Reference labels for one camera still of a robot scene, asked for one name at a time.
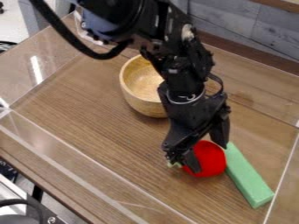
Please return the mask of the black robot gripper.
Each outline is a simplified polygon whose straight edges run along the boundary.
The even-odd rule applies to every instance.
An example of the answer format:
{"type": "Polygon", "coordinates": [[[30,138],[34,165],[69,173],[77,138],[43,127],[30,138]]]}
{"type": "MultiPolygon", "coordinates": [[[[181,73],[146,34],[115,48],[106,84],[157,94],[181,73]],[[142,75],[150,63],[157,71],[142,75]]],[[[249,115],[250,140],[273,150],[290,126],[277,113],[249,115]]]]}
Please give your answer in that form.
{"type": "Polygon", "coordinates": [[[185,95],[174,98],[165,82],[158,94],[171,124],[162,143],[166,158],[171,165],[186,165],[194,173],[199,173],[202,166],[194,152],[195,144],[207,134],[223,149],[230,142],[229,95],[223,91],[209,95],[202,90],[191,100],[185,95]]]}

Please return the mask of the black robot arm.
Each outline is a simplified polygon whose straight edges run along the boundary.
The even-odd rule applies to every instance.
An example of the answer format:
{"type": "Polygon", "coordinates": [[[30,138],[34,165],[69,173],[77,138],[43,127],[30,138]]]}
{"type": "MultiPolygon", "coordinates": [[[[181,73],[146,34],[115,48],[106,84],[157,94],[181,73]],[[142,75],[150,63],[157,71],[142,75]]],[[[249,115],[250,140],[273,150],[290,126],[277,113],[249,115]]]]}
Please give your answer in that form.
{"type": "Polygon", "coordinates": [[[83,8],[83,29],[94,39],[138,45],[163,77],[158,94],[170,120],[163,140],[169,162],[203,171],[195,145],[205,136],[221,146],[230,140],[229,95],[206,92],[213,54],[205,48],[189,15],[170,0],[71,0],[83,8]]]}

